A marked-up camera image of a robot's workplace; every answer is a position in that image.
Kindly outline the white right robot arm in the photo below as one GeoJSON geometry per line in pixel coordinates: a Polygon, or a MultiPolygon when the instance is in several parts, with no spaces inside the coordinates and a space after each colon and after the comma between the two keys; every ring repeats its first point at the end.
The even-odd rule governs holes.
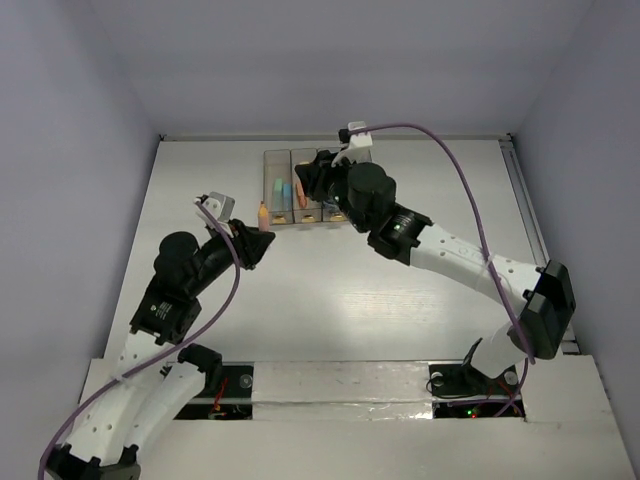
{"type": "Polygon", "coordinates": [[[459,382],[482,392],[525,359],[555,358],[576,308],[565,265],[537,266],[485,253],[400,205],[395,180],[370,161],[322,150],[294,170],[306,197],[335,206],[382,257],[440,274],[510,307],[514,320],[477,340],[461,365],[442,375],[440,386],[459,382]]]}

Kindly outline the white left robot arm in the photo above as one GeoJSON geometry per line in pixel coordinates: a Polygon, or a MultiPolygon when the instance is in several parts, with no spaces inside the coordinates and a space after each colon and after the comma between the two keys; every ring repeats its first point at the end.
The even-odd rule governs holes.
{"type": "Polygon", "coordinates": [[[220,353],[199,345],[192,325],[198,300],[228,269],[257,266],[275,235],[232,220],[198,243],[190,233],[167,235],[154,275],[130,322],[107,383],[65,421],[40,460],[38,476],[55,479],[137,479],[158,437],[197,394],[223,380],[220,353]]]}

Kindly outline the teal green marker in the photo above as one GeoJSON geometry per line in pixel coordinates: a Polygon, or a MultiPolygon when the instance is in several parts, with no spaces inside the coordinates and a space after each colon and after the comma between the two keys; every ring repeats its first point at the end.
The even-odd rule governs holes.
{"type": "Polygon", "coordinates": [[[283,180],[281,178],[274,180],[271,193],[271,211],[281,212],[283,205],[283,180]]]}

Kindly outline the light blue marker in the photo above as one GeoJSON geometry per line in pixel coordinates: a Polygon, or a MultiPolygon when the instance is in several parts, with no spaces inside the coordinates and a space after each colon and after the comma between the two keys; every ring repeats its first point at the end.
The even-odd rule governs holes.
{"type": "Polygon", "coordinates": [[[282,186],[282,209],[284,211],[292,210],[292,185],[289,183],[282,186]]]}

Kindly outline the pink orange highlighter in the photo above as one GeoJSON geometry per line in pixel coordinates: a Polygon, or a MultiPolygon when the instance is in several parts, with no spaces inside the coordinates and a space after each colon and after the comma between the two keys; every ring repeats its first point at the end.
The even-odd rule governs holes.
{"type": "Polygon", "coordinates": [[[257,218],[259,230],[261,232],[268,232],[270,228],[269,211],[263,201],[260,202],[257,218]]]}

